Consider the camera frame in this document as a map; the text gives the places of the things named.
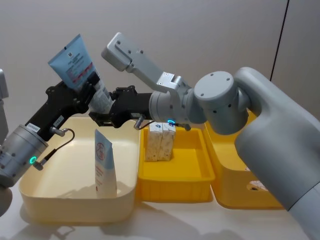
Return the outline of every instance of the yellow bin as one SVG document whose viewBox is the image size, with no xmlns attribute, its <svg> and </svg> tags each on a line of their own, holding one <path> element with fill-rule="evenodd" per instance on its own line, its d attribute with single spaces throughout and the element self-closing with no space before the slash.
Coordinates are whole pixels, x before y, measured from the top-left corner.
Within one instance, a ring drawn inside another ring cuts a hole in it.
<svg viewBox="0 0 320 240">
<path fill-rule="evenodd" d="M 249 112 L 247 124 L 254 119 Z M 219 135 L 205 123 L 203 135 L 216 175 L 211 185 L 216 200 L 229 209 L 281 209 L 280 203 L 239 158 L 234 144 L 238 134 Z"/>
<path fill-rule="evenodd" d="M 137 197 L 159 203 L 212 201 L 214 171 L 200 129 L 176 128 L 170 161 L 145 161 L 148 128 L 140 131 Z"/>
</svg>

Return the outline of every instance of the gray wall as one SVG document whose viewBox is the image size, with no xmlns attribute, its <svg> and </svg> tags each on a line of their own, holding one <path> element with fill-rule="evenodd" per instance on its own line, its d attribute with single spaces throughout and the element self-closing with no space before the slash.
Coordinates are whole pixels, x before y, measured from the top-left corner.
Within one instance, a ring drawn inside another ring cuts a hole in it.
<svg viewBox="0 0 320 240">
<path fill-rule="evenodd" d="M 163 70 L 191 86 L 212 71 L 250 66 L 269 77 L 285 0 L 10 0 L 0 6 L 0 68 L 11 132 L 46 101 L 60 79 L 47 62 L 78 33 L 107 88 L 136 85 L 100 57 L 116 32 L 142 47 Z"/>
<path fill-rule="evenodd" d="M 272 82 L 320 120 L 320 1 L 290 0 Z"/>
</svg>

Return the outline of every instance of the green indicator light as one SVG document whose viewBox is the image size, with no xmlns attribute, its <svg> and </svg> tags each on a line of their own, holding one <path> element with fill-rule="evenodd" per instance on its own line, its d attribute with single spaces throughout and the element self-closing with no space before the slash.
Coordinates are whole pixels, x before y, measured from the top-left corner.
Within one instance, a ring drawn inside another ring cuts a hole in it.
<svg viewBox="0 0 320 240">
<path fill-rule="evenodd" d="M 30 164 L 34 164 L 36 160 L 37 160 L 37 157 L 36 156 L 32 156 L 32 157 L 30 157 L 29 163 Z"/>
</svg>

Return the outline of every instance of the white table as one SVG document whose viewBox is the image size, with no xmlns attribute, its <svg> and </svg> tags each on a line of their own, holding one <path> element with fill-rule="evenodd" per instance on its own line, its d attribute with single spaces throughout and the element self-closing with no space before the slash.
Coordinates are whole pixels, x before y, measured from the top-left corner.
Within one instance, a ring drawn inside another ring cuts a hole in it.
<svg viewBox="0 0 320 240">
<path fill-rule="evenodd" d="M 18 184 L 0 218 L 0 240 L 307 240 L 284 210 L 229 210 L 215 200 L 197 204 L 137 202 L 127 220 L 105 226 L 33 223 Z"/>
</svg>

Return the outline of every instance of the beige bin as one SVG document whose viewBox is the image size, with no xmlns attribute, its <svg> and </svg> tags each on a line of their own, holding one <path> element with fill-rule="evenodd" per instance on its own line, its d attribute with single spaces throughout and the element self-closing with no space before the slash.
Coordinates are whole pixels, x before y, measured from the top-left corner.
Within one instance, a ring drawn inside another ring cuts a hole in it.
<svg viewBox="0 0 320 240">
<path fill-rule="evenodd" d="M 127 218 L 134 207 L 139 164 L 139 131 L 134 121 L 121 128 L 98 127 L 89 117 L 71 117 L 61 128 L 75 131 L 75 139 L 59 149 L 42 171 L 33 166 L 19 185 L 25 209 L 37 222 L 102 224 Z M 117 178 L 115 198 L 97 198 L 95 187 L 95 129 L 112 142 Z M 70 139 L 53 136 L 41 160 Z"/>
</svg>

